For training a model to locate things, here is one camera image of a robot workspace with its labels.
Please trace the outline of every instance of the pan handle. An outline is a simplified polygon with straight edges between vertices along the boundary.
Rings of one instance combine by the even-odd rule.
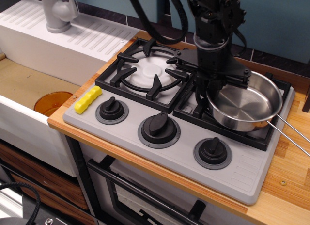
[[[290,128],[292,128],[293,130],[295,130],[301,137],[303,137],[305,140],[308,141],[308,143],[310,143],[310,140],[306,138],[306,136],[304,136],[302,133],[300,133],[295,127],[293,127],[290,123],[288,123],[284,118],[282,118],[280,115],[277,114],[277,117],[280,118],[285,124],[287,124]],[[289,136],[287,136],[286,134],[284,134],[281,130],[279,130],[275,125],[273,125],[271,122],[267,121],[267,123],[269,125],[271,125],[274,129],[276,129],[278,132],[280,132],[285,138],[287,138],[288,140],[290,140],[295,146],[297,146],[300,150],[302,150],[307,156],[310,157],[310,154],[305,151],[305,149],[303,149],[300,145],[298,145],[296,142],[294,142]]]

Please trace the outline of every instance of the burner grate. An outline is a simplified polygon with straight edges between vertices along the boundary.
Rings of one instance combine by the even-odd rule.
[[[266,75],[269,78],[272,78],[272,75],[267,73]],[[282,98],[285,101],[287,94],[290,90],[291,84],[288,82],[280,81],[277,79],[272,79],[272,81],[276,84],[276,86],[283,91]],[[193,97],[195,102],[198,101],[197,104],[193,107],[192,110],[188,110],[186,105],[188,105],[188,101],[190,97]],[[179,117],[183,120],[186,120],[190,123],[193,123],[197,126],[206,128],[208,130],[214,131],[218,134],[224,135],[233,140],[239,141],[246,145],[252,146],[262,151],[266,151],[274,129],[270,126],[267,126],[259,131],[252,132],[240,132],[232,129],[228,129],[221,124],[219,124],[209,113],[208,102],[205,101],[207,99],[203,98],[201,100],[197,100],[196,98],[196,86],[191,84],[191,86],[186,91],[182,100],[176,105],[173,110],[173,115],[175,117]],[[271,123],[275,124],[277,118],[275,117]]]
[[[177,68],[162,69],[161,71],[164,71],[165,74],[174,79],[173,82],[162,85],[160,77],[154,71],[154,80],[151,87],[135,85],[128,78],[137,71],[137,68],[132,67],[130,63],[138,63],[140,61],[134,57],[135,54],[143,53],[144,58],[150,58],[153,53],[164,53],[167,59],[166,63],[171,64],[174,62],[172,59],[174,59],[175,51],[176,49],[157,44],[154,39],[146,41],[138,38],[124,53],[118,55],[117,60],[95,80],[95,84],[102,89],[124,96],[138,103],[165,113],[171,113],[178,99],[193,81],[193,74],[175,70]],[[171,92],[171,99],[167,100],[167,103],[160,101],[159,98],[161,95],[168,95]]]

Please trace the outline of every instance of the wooden drawer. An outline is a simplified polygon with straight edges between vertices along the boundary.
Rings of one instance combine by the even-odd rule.
[[[16,182],[23,182],[23,183],[27,183],[32,185],[39,193],[40,198],[41,198],[41,202],[43,202],[44,204],[58,210],[59,212],[66,214],[78,221],[80,221],[82,224],[85,225],[95,225],[95,221],[93,220],[92,216],[80,211],[79,209],[77,209],[76,207],[66,203],[65,201],[59,199],[58,197],[56,197],[55,195],[53,195],[52,193],[48,192],[47,190],[38,187],[30,182],[28,182],[27,180],[12,174],[12,177],[15,179]],[[26,193],[27,195],[29,195],[32,198],[36,198],[34,193],[27,189],[27,188],[21,188],[22,191],[24,193]]]
[[[0,158],[44,188],[50,189],[78,207],[88,210],[79,184],[66,179],[65,174],[61,175],[52,169],[47,169],[39,161],[34,158],[29,159],[27,154],[16,151],[16,148],[2,140],[0,140]]]

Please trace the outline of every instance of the oven window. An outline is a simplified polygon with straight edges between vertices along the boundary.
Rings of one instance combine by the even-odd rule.
[[[107,180],[114,209],[137,225],[182,225],[122,187]]]

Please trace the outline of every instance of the orange cup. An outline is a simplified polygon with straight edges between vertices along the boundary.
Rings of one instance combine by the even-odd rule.
[[[64,102],[66,102],[72,93],[69,92],[54,92],[46,94],[34,105],[34,110],[47,117],[50,117]]]

